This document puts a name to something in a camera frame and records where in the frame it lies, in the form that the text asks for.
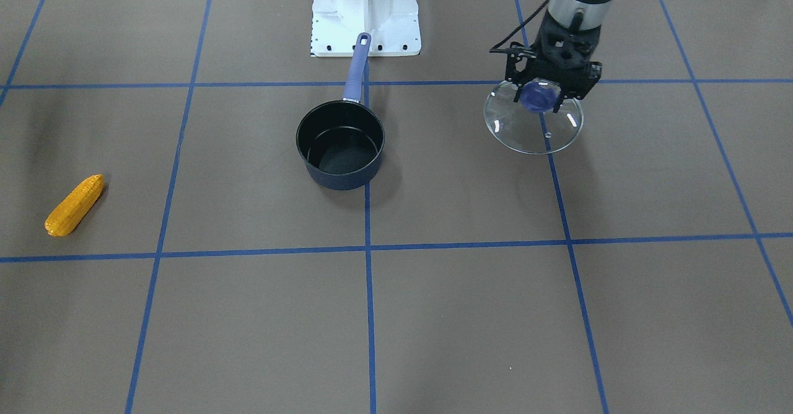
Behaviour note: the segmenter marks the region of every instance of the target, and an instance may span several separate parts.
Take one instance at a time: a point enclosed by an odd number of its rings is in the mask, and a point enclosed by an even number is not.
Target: black cable
[[[517,28],[515,28],[515,30],[513,30],[513,31],[512,31],[512,33],[510,33],[510,34],[509,34],[509,35],[508,35],[506,38],[504,38],[504,40],[503,40],[503,41],[499,42],[498,44],[495,44],[495,46],[493,46],[493,48],[492,48],[492,49],[490,49],[490,53],[498,53],[498,51],[496,51],[496,50],[498,50],[498,47],[500,47],[500,46],[503,46],[504,42],[506,42],[506,41],[508,41],[510,38],[512,38],[512,36],[514,36],[514,35],[515,35],[515,33],[517,33],[518,31],[520,31],[520,29],[521,29],[521,28],[523,28],[523,27],[526,27],[526,24],[527,24],[528,22],[532,21],[532,19],[534,19],[534,18],[535,18],[535,16],[537,16],[538,14],[540,14],[540,11],[542,11],[542,10],[543,10],[543,8],[544,8],[544,7],[546,7],[546,5],[548,4],[548,2],[550,2],[550,0],[546,0],[545,2],[543,2],[543,4],[542,4],[542,5],[540,5],[540,7],[539,7],[539,8],[537,8],[537,9],[535,10],[535,12],[533,12],[533,13],[532,13],[532,15],[530,15],[530,16],[529,16],[529,17],[528,17],[528,18],[527,18],[527,19],[524,21],[524,23],[523,23],[523,24],[520,24],[520,25],[519,25]]]

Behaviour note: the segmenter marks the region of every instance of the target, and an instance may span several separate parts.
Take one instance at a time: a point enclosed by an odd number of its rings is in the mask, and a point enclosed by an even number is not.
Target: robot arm
[[[600,80],[603,66],[590,58],[611,1],[549,0],[531,46],[512,42],[508,49],[491,50],[507,55],[504,79],[519,87],[515,102],[536,112],[557,112],[564,99],[586,97]]]

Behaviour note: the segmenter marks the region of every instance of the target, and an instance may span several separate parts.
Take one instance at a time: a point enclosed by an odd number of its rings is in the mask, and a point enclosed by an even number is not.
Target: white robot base
[[[314,0],[312,56],[352,56],[359,33],[372,35],[369,56],[421,51],[416,0]]]

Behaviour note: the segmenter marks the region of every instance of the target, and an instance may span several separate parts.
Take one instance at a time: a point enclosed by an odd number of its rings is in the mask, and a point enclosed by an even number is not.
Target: toy corn
[[[71,233],[99,199],[104,186],[105,177],[102,174],[92,175],[83,180],[49,214],[45,221],[47,233],[50,236],[65,236]]]

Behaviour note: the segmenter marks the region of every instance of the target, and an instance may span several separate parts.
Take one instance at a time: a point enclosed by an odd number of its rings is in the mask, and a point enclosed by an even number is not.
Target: blue handle
[[[366,65],[366,58],[369,56],[369,45],[372,36],[369,33],[360,33],[357,36],[355,50],[352,52],[352,62],[349,64],[348,81],[344,84],[345,101],[361,102],[361,85],[363,84],[363,67]]]

